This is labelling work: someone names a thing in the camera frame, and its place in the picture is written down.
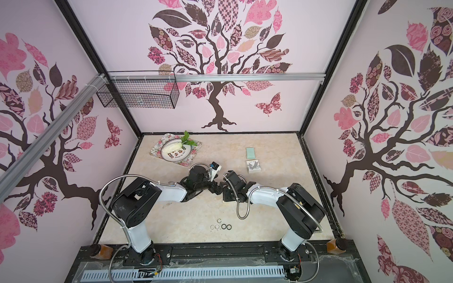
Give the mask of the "white gift box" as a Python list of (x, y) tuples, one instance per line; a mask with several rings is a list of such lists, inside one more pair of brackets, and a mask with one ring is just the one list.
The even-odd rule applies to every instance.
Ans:
[(247, 171), (249, 174), (252, 174), (252, 173), (258, 173), (261, 171), (261, 165), (259, 163), (259, 160), (247, 160), (246, 161), (246, 165), (247, 165)]

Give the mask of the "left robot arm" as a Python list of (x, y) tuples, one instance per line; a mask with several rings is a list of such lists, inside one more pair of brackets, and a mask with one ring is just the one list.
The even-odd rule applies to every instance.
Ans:
[(219, 195), (222, 189), (215, 181), (222, 166), (197, 163), (180, 182), (162, 184), (139, 175), (112, 201), (112, 209), (126, 238), (135, 252), (141, 254), (152, 246), (145, 219), (157, 202), (187, 202), (203, 190)]

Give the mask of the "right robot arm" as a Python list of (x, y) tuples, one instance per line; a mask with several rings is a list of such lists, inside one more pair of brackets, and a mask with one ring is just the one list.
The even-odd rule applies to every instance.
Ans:
[(252, 204), (279, 209), (289, 230), (280, 240), (286, 251), (294, 252), (315, 233), (322, 233), (321, 221), (326, 215), (324, 207), (300, 184), (273, 188), (245, 181), (234, 171), (223, 176), (237, 203), (236, 213), (240, 220), (247, 219)]

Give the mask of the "floral round plate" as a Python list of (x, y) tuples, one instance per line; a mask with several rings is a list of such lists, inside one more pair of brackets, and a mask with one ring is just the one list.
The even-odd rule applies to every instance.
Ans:
[(182, 145), (181, 139), (173, 139), (163, 145), (160, 156), (163, 160), (176, 163), (186, 159), (191, 152), (192, 146)]

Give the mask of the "green leaf sprig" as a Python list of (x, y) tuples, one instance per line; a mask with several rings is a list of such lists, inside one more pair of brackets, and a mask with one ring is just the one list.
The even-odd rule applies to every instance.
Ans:
[(198, 146), (197, 142), (190, 139), (190, 134), (188, 131), (184, 131), (184, 135), (181, 138), (181, 143), (182, 143), (182, 145), (195, 146), (195, 147)]

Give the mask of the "right amber spice jar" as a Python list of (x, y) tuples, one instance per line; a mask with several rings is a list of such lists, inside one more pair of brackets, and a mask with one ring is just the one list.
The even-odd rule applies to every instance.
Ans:
[(328, 254), (342, 254), (348, 250), (348, 241), (343, 238), (332, 239), (326, 244), (326, 249)]

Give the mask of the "amber spice jar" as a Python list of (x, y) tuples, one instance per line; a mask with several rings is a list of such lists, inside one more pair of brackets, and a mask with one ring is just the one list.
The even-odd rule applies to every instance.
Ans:
[(326, 244), (326, 249), (328, 254), (342, 254), (348, 250), (348, 241), (343, 238), (332, 239)]
[(93, 244), (89, 247), (88, 253), (90, 258), (108, 260), (112, 258), (113, 248), (104, 244)]

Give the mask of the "left amber spice jar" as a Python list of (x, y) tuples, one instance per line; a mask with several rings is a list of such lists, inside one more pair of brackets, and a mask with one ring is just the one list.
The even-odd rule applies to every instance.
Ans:
[(108, 260), (112, 258), (113, 248), (104, 244), (93, 244), (89, 247), (88, 253), (90, 258)]

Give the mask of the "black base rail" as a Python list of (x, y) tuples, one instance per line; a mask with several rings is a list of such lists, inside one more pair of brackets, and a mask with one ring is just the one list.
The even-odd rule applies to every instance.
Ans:
[(121, 250), (114, 257), (114, 262), (125, 266), (139, 266), (144, 259), (152, 259), (151, 266), (163, 263), (186, 263), (208, 259), (263, 259), (266, 263), (288, 265), (299, 261), (315, 261), (314, 250), (319, 256), (329, 256), (326, 240), (314, 240), (312, 248), (307, 244), (298, 247), (295, 252), (284, 252), (278, 241), (269, 242), (216, 242), (194, 244), (154, 244), (151, 252), (144, 256), (132, 248)]

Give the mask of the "aluminium rail left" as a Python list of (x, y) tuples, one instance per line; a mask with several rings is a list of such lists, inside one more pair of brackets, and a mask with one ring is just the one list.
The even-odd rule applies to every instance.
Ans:
[(86, 84), (82, 91), (68, 104), (67, 108), (45, 128), (42, 134), (27, 148), (18, 161), (1, 176), (1, 202), (15, 189), (22, 178), (36, 164), (37, 160), (50, 147), (53, 141), (68, 126), (74, 116), (81, 110), (85, 103), (98, 89), (107, 83), (104, 74), (98, 74)]

